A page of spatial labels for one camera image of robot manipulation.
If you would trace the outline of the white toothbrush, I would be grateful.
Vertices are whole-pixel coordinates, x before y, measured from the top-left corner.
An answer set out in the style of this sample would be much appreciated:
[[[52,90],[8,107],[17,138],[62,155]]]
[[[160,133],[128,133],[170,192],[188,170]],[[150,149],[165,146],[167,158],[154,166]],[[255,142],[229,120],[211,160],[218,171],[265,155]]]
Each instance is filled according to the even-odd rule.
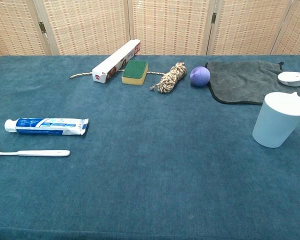
[[[67,157],[69,150],[19,150],[16,152],[1,152],[0,156],[32,156],[32,157]]]

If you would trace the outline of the long white cardboard box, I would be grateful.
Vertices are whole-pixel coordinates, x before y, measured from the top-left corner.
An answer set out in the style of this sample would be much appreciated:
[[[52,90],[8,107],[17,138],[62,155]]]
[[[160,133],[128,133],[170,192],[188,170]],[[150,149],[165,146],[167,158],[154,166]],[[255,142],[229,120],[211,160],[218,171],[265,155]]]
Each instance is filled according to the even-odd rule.
[[[141,41],[139,39],[129,40],[121,48],[92,69],[93,80],[105,84],[107,80],[112,78],[116,72],[124,67],[128,61],[140,51],[140,48]]]

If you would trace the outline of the bamboo folding screen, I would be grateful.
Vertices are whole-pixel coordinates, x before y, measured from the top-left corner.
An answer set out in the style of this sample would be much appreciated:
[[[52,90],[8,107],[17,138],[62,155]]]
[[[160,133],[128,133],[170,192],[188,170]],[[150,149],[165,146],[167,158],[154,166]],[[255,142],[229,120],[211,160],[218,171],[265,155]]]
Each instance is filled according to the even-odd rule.
[[[300,55],[300,0],[0,0],[0,56]]]

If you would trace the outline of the white computer mouse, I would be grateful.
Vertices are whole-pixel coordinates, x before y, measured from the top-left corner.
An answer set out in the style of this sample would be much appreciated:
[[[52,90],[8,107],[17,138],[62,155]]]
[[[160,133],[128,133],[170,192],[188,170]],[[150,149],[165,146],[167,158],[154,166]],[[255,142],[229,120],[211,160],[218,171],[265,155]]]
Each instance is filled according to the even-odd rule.
[[[278,81],[286,86],[300,87],[300,72],[283,71],[278,76]]]

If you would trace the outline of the grey cloth with black trim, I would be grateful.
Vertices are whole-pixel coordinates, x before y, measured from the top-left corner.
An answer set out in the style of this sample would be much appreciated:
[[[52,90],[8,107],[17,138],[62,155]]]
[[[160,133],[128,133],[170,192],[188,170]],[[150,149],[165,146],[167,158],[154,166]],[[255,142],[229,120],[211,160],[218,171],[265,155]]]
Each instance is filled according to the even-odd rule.
[[[209,90],[222,104],[262,105],[272,92],[294,93],[300,96],[300,86],[287,86],[279,82],[284,70],[283,62],[262,60],[209,61],[205,67],[210,72]]]

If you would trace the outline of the green yellow sponge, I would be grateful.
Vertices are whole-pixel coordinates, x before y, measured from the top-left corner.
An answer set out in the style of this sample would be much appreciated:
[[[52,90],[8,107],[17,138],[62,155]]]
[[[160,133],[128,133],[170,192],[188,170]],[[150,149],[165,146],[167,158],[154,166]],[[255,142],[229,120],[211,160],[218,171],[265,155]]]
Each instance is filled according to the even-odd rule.
[[[121,76],[123,84],[143,85],[147,72],[148,62],[146,60],[130,60]]]

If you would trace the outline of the blue white toothpaste tube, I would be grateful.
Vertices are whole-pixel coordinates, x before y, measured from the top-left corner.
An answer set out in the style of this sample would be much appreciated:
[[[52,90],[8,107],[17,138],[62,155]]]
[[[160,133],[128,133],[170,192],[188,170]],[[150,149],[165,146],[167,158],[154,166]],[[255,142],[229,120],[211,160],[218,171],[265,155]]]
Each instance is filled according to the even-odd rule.
[[[4,128],[7,132],[19,134],[81,136],[88,123],[88,118],[19,118],[7,119]]]

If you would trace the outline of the blue tablecloth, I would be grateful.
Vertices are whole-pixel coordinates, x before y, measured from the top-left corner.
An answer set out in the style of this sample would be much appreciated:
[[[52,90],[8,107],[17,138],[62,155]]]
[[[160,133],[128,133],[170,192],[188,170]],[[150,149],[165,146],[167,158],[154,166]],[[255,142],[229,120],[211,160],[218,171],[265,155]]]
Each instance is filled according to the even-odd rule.
[[[1,56],[0,240],[300,240],[300,124],[252,137],[260,106],[222,104],[185,76],[168,94],[107,83],[102,55]],[[5,130],[19,118],[89,119],[83,135]]]

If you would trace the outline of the white plastic cup with handle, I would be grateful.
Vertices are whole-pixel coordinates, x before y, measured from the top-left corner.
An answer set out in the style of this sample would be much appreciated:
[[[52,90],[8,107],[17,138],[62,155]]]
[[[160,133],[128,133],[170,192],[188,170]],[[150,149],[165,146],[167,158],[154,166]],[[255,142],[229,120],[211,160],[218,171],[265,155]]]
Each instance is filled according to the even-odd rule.
[[[264,97],[252,137],[268,148],[280,147],[300,123],[297,92],[271,92]]]

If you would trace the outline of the purple ball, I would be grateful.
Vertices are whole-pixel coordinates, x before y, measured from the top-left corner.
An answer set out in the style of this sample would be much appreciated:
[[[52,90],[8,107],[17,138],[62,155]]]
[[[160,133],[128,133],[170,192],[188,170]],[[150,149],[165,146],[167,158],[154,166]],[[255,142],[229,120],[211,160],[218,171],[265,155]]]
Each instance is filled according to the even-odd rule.
[[[210,71],[203,66],[195,67],[190,73],[190,83],[195,87],[206,86],[211,79]]]

